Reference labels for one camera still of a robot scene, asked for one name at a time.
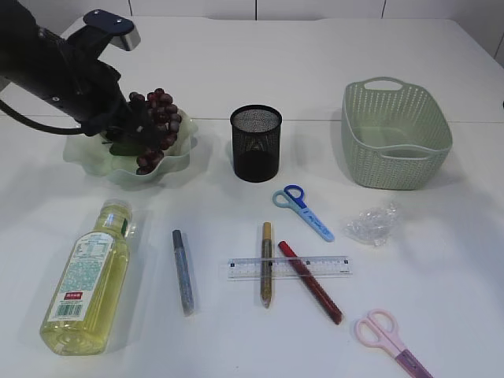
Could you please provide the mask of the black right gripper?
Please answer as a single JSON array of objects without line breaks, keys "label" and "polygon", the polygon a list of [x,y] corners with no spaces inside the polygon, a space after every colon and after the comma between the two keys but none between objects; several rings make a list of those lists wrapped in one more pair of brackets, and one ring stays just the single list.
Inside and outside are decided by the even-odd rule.
[{"label": "black right gripper", "polygon": [[46,100],[76,120],[87,136],[123,135],[136,120],[135,109],[120,90],[120,73],[99,59],[109,44],[123,50],[135,47],[127,35],[46,37]]}]

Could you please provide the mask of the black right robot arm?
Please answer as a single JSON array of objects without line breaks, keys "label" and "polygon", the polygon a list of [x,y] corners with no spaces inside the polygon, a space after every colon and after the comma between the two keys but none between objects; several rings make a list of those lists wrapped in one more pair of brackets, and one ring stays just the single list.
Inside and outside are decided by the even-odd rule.
[{"label": "black right robot arm", "polygon": [[40,124],[7,103],[1,110],[14,120],[53,135],[94,136],[131,132],[140,119],[123,96],[120,73],[100,61],[110,44],[133,50],[140,38],[134,23],[103,9],[83,16],[84,26],[67,39],[37,24],[18,1],[1,3],[1,75],[72,117],[77,128]]}]

